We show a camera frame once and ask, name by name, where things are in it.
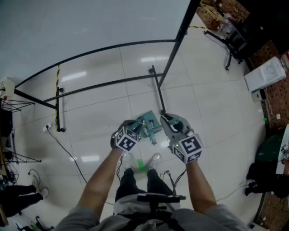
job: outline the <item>white sneaker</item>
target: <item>white sneaker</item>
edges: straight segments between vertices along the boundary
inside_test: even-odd
[[[154,154],[153,157],[151,158],[150,162],[149,162],[148,170],[150,170],[150,169],[157,170],[158,164],[161,162],[161,159],[162,159],[162,157],[159,153]]]
[[[47,197],[49,195],[49,190],[48,190],[48,188],[45,187],[45,188],[41,189],[41,191],[39,193],[43,197],[43,199],[45,199],[45,197]]]
[[[128,152],[124,152],[123,155],[122,155],[122,164],[125,166],[125,170],[132,168],[132,165],[131,165],[131,155],[128,153]]]
[[[37,180],[36,176],[32,176],[32,183],[31,183],[31,185],[35,187],[36,192],[39,191],[39,185],[38,185],[38,180]]]

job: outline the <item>green object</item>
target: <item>green object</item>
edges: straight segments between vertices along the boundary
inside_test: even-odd
[[[148,171],[148,167],[144,166],[144,163],[143,163],[142,159],[138,159],[137,163],[139,165],[139,171]]]
[[[280,134],[272,135],[262,143],[256,152],[255,162],[278,161],[283,135],[284,130]]]
[[[178,122],[180,122],[179,119],[172,119],[168,123],[170,125],[175,125]],[[130,129],[134,130],[140,124],[143,124],[143,125],[142,125],[142,128],[141,128],[140,133],[139,133],[139,139],[149,137],[151,139],[152,144],[155,145],[157,143],[157,141],[154,137],[154,134],[161,131],[163,128],[159,124],[153,111],[148,111],[147,113],[145,113],[145,114],[141,115],[139,118],[137,118],[136,122],[130,126]]]

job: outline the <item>glove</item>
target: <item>glove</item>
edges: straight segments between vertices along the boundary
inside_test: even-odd
[[[116,141],[115,141],[116,133],[119,132],[122,129],[122,127],[130,127],[135,122],[136,122],[135,120],[125,120],[119,126],[118,130],[115,131],[114,133],[112,133],[112,136],[111,136],[111,139],[110,139],[110,146],[111,146],[112,149],[116,148]]]

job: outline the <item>tiled floor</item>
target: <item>tiled floor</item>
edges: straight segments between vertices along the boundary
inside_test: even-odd
[[[192,25],[202,26],[196,16]],[[260,103],[253,103],[243,78],[244,63],[233,59],[230,70],[224,70],[227,51],[203,35],[203,30],[190,29],[162,85],[167,112],[186,118],[197,132],[205,150],[200,166],[217,199],[229,196],[244,185],[246,172],[255,151],[264,138],[263,113]],[[171,43],[145,44],[112,49],[62,64],[60,87],[65,92],[93,84],[145,75],[151,65],[162,72],[172,50]],[[19,90],[40,99],[55,94],[56,68],[23,84]],[[110,152],[110,136],[122,121],[135,119],[152,110],[160,116],[160,101],[153,79],[111,85],[67,96],[60,100],[61,124],[65,133],[53,134],[77,159],[88,180]],[[25,209],[25,215],[39,215],[45,224],[55,226],[72,209],[85,186],[68,154],[42,128],[55,119],[54,110],[34,105],[14,113],[15,141],[18,153],[38,158],[42,163],[19,164],[18,183],[30,184],[30,168],[37,170],[50,195],[44,201]],[[170,170],[174,179],[185,169],[167,148],[164,132],[156,134],[153,146],[143,139],[133,152],[144,163],[159,152],[159,172]],[[136,174],[137,185],[146,189],[145,173]],[[168,178],[165,181],[171,186]],[[108,202],[113,203],[119,181],[115,178]],[[179,194],[189,196],[187,177],[177,185]],[[243,188],[219,201],[229,206],[244,222],[255,216],[261,196],[245,197]],[[183,208],[192,208],[189,199]],[[112,215],[113,207],[105,205],[102,219]]]

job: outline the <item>fiducial marker cube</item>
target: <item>fiducial marker cube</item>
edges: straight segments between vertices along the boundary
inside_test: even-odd
[[[203,151],[203,144],[198,134],[193,134],[171,145],[173,154],[185,164],[197,160]]]
[[[115,141],[117,147],[127,152],[131,152],[132,148],[139,141],[139,136],[128,128],[122,127],[116,134]]]

